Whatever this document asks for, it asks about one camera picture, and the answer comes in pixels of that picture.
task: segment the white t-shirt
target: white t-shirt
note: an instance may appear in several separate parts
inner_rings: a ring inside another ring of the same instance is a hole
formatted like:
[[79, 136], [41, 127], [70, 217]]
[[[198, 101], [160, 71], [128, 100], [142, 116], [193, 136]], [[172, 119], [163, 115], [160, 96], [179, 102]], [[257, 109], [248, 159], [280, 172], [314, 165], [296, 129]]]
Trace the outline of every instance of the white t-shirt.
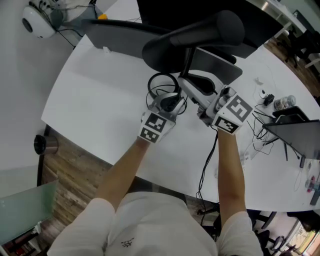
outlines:
[[231, 216], [217, 241], [186, 204], [154, 192], [127, 194], [117, 211], [93, 199], [56, 238], [48, 256], [262, 256], [247, 212]]

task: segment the trash can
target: trash can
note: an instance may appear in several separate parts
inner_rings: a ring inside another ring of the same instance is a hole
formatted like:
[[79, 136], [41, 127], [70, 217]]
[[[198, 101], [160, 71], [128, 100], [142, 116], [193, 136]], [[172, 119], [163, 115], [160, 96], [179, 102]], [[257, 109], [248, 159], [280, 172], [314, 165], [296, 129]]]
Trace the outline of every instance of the trash can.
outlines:
[[38, 134], [34, 138], [33, 146], [38, 155], [55, 154], [58, 151], [58, 140], [54, 136]]

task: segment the person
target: person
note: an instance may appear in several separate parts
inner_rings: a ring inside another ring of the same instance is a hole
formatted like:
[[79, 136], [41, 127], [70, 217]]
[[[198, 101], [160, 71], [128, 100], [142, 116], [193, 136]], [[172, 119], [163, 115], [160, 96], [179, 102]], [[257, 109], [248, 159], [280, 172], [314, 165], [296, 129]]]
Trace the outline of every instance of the person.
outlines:
[[181, 199], [164, 193], [127, 193], [149, 144], [136, 139], [105, 174], [95, 198], [55, 239], [48, 256], [263, 255], [246, 212], [235, 136], [218, 131], [222, 230], [216, 243]]

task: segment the person's left arm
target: person's left arm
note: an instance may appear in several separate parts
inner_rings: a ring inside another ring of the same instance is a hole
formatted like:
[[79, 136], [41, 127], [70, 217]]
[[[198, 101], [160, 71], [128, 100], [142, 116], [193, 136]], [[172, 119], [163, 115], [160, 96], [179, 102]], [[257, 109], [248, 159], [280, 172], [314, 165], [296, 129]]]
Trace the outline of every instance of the person's left arm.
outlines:
[[126, 195], [149, 142], [137, 138], [105, 174], [95, 198], [56, 238], [48, 256], [103, 256], [104, 244], [121, 200]]

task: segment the frosted glass panel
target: frosted glass panel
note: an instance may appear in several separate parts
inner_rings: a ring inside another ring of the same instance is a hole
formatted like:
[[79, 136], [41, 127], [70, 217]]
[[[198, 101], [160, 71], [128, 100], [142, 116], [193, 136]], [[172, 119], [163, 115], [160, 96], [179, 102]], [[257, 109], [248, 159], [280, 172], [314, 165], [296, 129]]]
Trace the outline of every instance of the frosted glass panel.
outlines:
[[0, 198], [0, 245], [32, 229], [53, 211], [58, 181]]

